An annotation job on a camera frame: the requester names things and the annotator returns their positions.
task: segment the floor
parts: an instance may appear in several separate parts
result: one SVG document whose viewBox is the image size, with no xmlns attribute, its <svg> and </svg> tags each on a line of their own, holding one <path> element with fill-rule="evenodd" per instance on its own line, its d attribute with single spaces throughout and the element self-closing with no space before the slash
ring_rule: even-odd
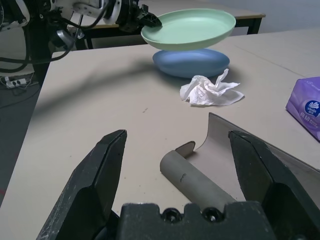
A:
<svg viewBox="0 0 320 240">
<path fill-rule="evenodd" d="M 0 86 L 0 207 L 39 96 L 40 85 L 31 83 L 15 92 Z"/>
</svg>

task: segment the blue bowl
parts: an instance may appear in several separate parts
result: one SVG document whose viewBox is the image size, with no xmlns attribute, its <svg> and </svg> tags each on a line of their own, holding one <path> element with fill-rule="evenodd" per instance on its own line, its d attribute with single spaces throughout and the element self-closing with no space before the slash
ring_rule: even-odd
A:
<svg viewBox="0 0 320 240">
<path fill-rule="evenodd" d="M 153 55 L 154 64 L 164 73 L 181 78 L 195 75 L 207 78 L 222 74 L 230 59 L 211 49 L 192 51 L 159 51 Z"/>
</svg>

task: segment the tissue box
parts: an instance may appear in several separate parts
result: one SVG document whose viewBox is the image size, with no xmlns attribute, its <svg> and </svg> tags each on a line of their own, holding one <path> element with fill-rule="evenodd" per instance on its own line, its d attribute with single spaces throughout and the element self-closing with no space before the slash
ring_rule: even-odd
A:
<svg viewBox="0 0 320 240">
<path fill-rule="evenodd" d="M 320 76 L 299 79 L 286 110 L 320 141 Z"/>
</svg>

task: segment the light green plate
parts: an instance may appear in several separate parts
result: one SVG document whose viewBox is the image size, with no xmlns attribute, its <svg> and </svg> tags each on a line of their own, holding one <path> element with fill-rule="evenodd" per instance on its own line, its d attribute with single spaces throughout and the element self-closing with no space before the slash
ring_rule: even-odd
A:
<svg viewBox="0 0 320 240">
<path fill-rule="evenodd" d="M 188 51 L 212 46 L 228 37 L 236 25 L 231 14 L 216 9 L 186 9 L 158 17 L 162 27 L 143 27 L 151 46 L 167 51 Z"/>
</svg>

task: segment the crumpled tissue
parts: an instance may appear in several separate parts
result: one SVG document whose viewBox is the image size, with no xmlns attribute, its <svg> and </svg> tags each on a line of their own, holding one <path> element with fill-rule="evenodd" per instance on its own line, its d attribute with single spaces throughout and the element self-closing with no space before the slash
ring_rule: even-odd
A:
<svg viewBox="0 0 320 240">
<path fill-rule="evenodd" d="M 240 83 L 222 82 L 228 71 L 229 69 L 224 70 L 224 73 L 217 78 L 215 84 L 205 76 L 194 76 L 190 84 L 181 87 L 181 100 L 189 101 L 194 106 L 226 106 L 239 101 L 244 95 L 231 89 Z"/>
</svg>

